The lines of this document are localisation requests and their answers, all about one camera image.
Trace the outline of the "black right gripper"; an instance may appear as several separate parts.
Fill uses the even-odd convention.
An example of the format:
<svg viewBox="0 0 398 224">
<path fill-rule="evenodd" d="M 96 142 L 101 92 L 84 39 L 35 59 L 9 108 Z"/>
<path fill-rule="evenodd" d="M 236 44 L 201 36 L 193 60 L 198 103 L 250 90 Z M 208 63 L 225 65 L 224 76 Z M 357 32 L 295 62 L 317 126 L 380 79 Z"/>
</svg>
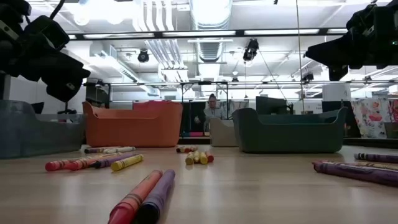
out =
<svg viewBox="0 0 398 224">
<path fill-rule="evenodd" d="M 305 56 L 329 66 L 331 81 L 340 80 L 350 69 L 385 68 L 382 45 L 386 40 L 386 8 L 369 4 L 352 15 L 346 28 L 342 37 L 310 46 Z"/>
</svg>

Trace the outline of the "white plastic bin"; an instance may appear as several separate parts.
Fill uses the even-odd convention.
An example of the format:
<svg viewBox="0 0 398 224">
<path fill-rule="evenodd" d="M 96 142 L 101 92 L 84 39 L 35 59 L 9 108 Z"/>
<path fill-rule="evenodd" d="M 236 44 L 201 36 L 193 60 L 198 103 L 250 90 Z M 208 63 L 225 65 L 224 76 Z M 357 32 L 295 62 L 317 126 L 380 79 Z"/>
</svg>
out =
<svg viewBox="0 0 398 224">
<path fill-rule="evenodd" d="M 213 147 L 237 147 L 233 120 L 211 118 L 210 141 Z"/>
</svg>

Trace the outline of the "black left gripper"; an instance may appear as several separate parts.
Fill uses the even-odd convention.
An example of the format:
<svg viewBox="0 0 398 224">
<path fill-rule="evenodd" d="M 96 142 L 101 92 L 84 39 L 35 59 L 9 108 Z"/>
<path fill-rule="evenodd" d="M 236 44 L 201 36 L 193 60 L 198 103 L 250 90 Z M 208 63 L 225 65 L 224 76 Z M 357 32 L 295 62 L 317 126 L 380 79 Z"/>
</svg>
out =
<svg viewBox="0 0 398 224">
<path fill-rule="evenodd" d="M 91 72 L 83 66 L 79 60 L 50 47 L 43 37 L 35 35 L 22 44 L 0 31 L 0 71 L 44 82 L 47 94 L 62 102 L 71 100 L 83 79 L 90 76 Z"/>
</svg>

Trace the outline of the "clear grey plastic bin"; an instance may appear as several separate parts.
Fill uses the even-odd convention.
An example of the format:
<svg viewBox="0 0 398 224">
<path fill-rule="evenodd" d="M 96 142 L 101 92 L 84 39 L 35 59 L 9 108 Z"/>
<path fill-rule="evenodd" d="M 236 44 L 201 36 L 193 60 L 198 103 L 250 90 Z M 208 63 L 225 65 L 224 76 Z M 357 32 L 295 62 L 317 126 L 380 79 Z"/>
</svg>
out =
<svg viewBox="0 0 398 224">
<path fill-rule="evenodd" d="M 84 133 L 83 114 L 36 114 L 29 103 L 0 100 L 0 159 L 76 151 Z"/>
</svg>

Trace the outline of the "orange plastic bin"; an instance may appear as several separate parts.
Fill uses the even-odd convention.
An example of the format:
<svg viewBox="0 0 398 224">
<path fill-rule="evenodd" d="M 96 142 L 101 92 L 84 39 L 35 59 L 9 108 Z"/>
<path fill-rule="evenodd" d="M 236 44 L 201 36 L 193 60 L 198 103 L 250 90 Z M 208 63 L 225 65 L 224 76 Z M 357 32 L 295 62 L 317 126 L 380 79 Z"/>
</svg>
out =
<svg viewBox="0 0 398 224">
<path fill-rule="evenodd" d="M 83 103 L 86 143 L 93 147 L 174 147 L 180 137 L 183 106 L 170 102 L 149 110 L 117 110 Z"/>
</svg>

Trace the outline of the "teal plastic bin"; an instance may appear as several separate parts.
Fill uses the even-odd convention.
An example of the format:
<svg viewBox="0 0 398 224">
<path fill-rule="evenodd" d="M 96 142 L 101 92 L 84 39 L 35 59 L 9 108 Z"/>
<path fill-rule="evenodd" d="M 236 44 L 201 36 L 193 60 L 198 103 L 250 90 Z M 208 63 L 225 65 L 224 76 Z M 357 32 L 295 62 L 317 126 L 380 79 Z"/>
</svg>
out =
<svg viewBox="0 0 398 224">
<path fill-rule="evenodd" d="M 334 153 L 343 145 L 347 107 L 320 114 L 233 113 L 240 151 L 253 154 Z"/>
</svg>

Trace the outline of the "floral cloth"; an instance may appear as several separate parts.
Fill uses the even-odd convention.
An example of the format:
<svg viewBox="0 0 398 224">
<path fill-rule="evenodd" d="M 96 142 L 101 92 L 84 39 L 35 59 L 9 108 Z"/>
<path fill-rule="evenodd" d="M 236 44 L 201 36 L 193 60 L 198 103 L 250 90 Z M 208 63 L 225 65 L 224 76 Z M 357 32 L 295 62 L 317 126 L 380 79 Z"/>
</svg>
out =
<svg viewBox="0 0 398 224">
<path fill-rule="evenodd" d="M 385 123 L 391 122 L 387 98 L 363 98 L 351 101 L 361 138 L 386 139 Z"/>
</svg>

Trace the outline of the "black light bar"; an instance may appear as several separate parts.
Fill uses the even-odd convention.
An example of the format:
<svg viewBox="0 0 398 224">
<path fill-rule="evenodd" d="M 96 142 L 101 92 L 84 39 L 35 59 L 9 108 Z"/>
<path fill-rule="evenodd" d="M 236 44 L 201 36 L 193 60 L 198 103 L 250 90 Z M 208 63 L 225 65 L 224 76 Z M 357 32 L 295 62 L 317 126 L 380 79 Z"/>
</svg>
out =
<svg viewBox="0 0 398 224">
<path fill-rule="evenodd" d="M 302 29 L 238 29 L 238 30 L 174 30 L 149 32 L 71 33 L 72 41 L 84 40 L 149 40 L 149 39 L 201 39 L 240 37 L 298 37 L 343 35 L 347 29 L 340 27 Z"/>
</svg>

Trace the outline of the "white crayon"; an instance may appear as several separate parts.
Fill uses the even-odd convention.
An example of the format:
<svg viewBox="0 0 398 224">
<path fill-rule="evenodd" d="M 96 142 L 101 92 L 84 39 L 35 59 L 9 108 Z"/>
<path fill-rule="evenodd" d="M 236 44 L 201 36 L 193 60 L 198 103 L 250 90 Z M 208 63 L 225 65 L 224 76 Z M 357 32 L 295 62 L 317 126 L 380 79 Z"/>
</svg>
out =
<svg viewBox="0 0 398 224">
<path fill-rule="evenodd" d="M 111 147 L 107 148 L 103 151 L 104 154 L 114 154 L 114 153 L 125 153 L 135 151 L 136 148 L 134 146 L 127 146 L 127 147 Z"/>
</svg>

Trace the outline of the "red plastic bin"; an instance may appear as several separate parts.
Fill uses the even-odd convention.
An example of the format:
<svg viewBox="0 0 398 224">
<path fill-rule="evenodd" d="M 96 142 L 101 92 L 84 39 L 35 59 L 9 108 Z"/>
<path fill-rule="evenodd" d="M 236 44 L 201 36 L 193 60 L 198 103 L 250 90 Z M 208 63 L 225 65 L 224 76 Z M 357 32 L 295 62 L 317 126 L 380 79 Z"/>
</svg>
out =
<svg viewBox="0 0 398 224">
<path fill-rule="evenodd" d="M 165 106 L 170 101 L 146 101 L 146 102 L 135 102 L 132 106 L 133 110 L 149 110 Z"/>
</svg>

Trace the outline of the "black monitor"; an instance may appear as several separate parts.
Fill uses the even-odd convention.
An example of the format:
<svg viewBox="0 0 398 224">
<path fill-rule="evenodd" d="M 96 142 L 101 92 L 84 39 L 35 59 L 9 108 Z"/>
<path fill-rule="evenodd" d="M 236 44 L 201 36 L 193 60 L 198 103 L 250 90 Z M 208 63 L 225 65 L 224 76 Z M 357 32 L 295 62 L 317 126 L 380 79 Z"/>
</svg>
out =
<svg viewBox="0 0 398 224">
<path fill-rule="evenodd" d="M 256 111 L 258 114 L 293 114 L 293 104 L 288 104 L 285 99 L 256 97 Z"/>
</svg>

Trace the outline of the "person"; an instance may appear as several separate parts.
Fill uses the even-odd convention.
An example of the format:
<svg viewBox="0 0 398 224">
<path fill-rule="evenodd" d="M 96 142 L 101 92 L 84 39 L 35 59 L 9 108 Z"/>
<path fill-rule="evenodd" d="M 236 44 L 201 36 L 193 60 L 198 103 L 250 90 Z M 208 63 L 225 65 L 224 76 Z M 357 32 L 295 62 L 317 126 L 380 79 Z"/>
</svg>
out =
<svg viewBox="0 0 398 224">
<path fill-rule="evenodd" d="M 195 116 L 194 122 L 203 126 L 203 132 L 208 132 L 210 130 L 211 118 L 225 118 L 223 110 L 217 107 L 217 98 L 213 93 L 209 96 L 208 107 L 201 110 Z"/>
</svg>

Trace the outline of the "silver air duct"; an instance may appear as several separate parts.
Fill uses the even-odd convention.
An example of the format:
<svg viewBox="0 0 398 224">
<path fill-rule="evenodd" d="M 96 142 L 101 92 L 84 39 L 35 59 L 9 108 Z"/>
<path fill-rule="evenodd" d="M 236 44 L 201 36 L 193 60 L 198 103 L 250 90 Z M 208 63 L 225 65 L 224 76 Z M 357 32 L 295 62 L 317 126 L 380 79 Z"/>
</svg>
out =
<svg viewBox="0 0 398 224">
<path fill-rule="evenodd" d="M 194 30 L 226 30 L 229 28 L 233 0 L 189 0 L 191 22 Z M 197 44 L 203 62 L 217 62 L 224 49 L 223 43 Z"/>
</svg>

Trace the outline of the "black aluminium table frame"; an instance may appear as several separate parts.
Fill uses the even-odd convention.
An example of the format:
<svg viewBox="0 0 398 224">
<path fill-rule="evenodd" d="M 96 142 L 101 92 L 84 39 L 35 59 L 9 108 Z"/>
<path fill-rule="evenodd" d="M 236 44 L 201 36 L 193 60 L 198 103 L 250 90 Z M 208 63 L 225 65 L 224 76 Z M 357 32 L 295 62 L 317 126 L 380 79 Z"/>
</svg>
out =
<svg viewBox="0 0 398 224">
<path fill-rule="evenodd" d="M 180 137 L 178 144 L 211 144 L 208 136 Z M 398 149 L 398 139 L 362 139 L 344 138 L 343 144 L 347 146 L 362 146 L 386 149 Z"/>
</svg>

